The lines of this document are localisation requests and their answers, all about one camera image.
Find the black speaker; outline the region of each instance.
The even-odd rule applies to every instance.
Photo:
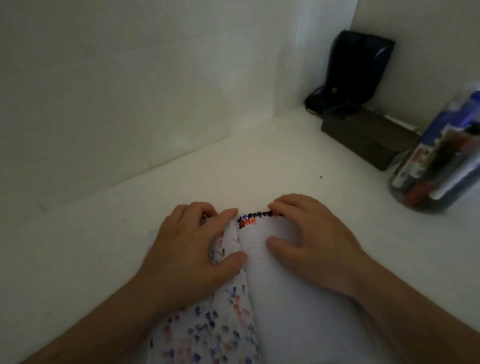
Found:
[[[305,100],[307,109],[323,116],[329,108],[370,100],[394,46],[394,41],[380,36],[341,32],[332,46],[325,86]]]

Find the colorful stitch pattern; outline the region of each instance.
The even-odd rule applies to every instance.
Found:
[[[213,265],[240,251],[235,221],[209,248]],[[245,269],[212,296],[164,319],[150,339],[148,364],[259,364]]]
[[[257,218],[264,218],[264,217],[272,217],[272,216],[283,216],[283,214],[280,214],[278,212],[273,212],[273,211],[267,211],[267,212],[254,212],[253,214],[248,214],[248,215],[243,215],[240,216],[237,220],[237,223],[239,225],[239,229],[243,229],[245,226],[250,225],[250,224],[256,224],[257,223]]]

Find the white desk surface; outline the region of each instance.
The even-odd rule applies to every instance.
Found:
[[[49,212],[2,238],[0,362],[39,349],[138,269],[147,233],[177,204],[266,209],[308,194],[363,248],[446,310],[480,329],[480,199],[448,214],[410,211],[380,172],[322,133],[298,108],[148,173]]]

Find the hand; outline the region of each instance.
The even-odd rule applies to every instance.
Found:
[[[161,313],[201,301],[228,283],[247,261],[237,252],[216,267],[208,261],[210,241],[234,218],[231,208],[218,214],[206,202],[178,205],[160,226],[137,276],[155,290]],[[200,220],[212,217],[203,226]]]
[[[306,281],[353,295],[360,272],[370,258],[353,233],[330,210],[312,197],[288,194],[268,207],[285,215],[302,232],[301,247],[271,237],[267,247],[288,269]]]

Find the white wall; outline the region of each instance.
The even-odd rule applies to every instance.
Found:
[[[479,14],[478,0],[359,0],[352,29],[398,42],[370,105],[425,128],[480,81]]]
[[[356,3],[3,1],[2,225],[300,105]]]

